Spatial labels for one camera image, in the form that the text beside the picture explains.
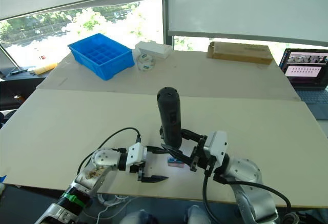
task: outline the green band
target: green band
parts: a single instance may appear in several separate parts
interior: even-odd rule
[[[81,206],[82,208],[84,208],[86,205],[77,198],[77,196],[75,195],[70,195],[68,193],[64,193],[62,195],[64,198],[67,198],[69,200],[69,202],[73,202],[73,203],[76,203],[77,205]]]

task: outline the yellow object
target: yellow object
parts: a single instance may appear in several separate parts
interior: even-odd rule
[[[43,67],[40,67],[40,68],[37,68],[37,69],[34,69],[34,73],[39,75],[39,74],[42,74],[44,72],[47,72],[48,70],[51,70],[51,69],[54,69],[57,67],[57,63],[54,63],[54,64],[48,64],[48,65],[45,65]]]

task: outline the window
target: window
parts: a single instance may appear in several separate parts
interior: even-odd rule
[[[161,0],[143,0],[29,15],[0,22],[0,44],[19,66],[61,61],[68,44],[102,33],[129,47],[141,40],[163,43]]]
[[[174,50],[178,51],[207,51],[208,45],[212,41],[232,42],[242,44],[266,45],[269,47],[272,56],[277,64],[280,63],[283,52],[286,48],[307,48],[307,49],[328,49],[322,46],[310,46],[291,43],[268,42],[257,40],[243,40],[230,38],[201,38],[201,37],[174,37]]]

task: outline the black cable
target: black cable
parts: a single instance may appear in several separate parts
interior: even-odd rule
[[[222,222],[213,214],[212,210],[210,209],[209,202],[207,201],[207,182],[209,180],[209,176],[205,175],[204,182],[203,182],[203,203],[208,215],[214,220],[217,224],[222,224]]]
[[[113,134],[111,134],[108,138],[106,138],[105,140],[104,140],[104,142],[102,142],[101,144],[100,144],[100,146],[97,148],[97,150],[98,149],[100,149],[110,138],[112,138],[113,136],[115,136],[116,134],[118,134],[118,133],[120,133],[120,132],[122,132],[122,131],[124,131],[124,130],[129,130],[129,129],[131,129],[131,130],[134,130],[134,131],[136,131],[137,132],[137,141],[138,140],[140,140],[140,137],[141,137],[141,135],[140,135],[140,132],[139,132],[139,130],[138,129],[136,129],[136,128],[133,128],[133,127],[127,127],[127,128],[122,128],[122,129],[120,129],[120,130],[118,130],[118,131],[116,131],[115,133],[113,133]],[[94,151],[93,152],[91,152],[88,156],[86,156],[84,159],[83,159],[83,161],[80,163],[80,165],[78,166],[78,170],[77,170],[77,174],[76,175],[78,175],[79,173],[80,173],[80,171],[81,171],[81,168],[82,168],[82,165],[83,165],[83,163],[92,155],[94,153]]]
[[[267,187],[267,186],[259,184],[259,183],[253,183],[253,182],[241,181],[241,180],[227,181],[226,184],[228,184],[228,185],[245,185],[245,186],[258,187],[258,188],[265,189],[265,190],[277,195],[278,197],[282,198],[286,202],[286,205],[287,205],[286,214],[288,214],[292,211],[292,205],[291,205],[291,202],[289,201],[289,199],[285,195],[283,195],[282,193],[278,192],[277,190],[275,190],[271,187]]]

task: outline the laptop keyboard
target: laptop keyboard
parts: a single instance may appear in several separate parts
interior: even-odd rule
[[[328,92],[327,91],[302,91],[297,90],[297,94],[302,101],[307,104],[328,104]]]

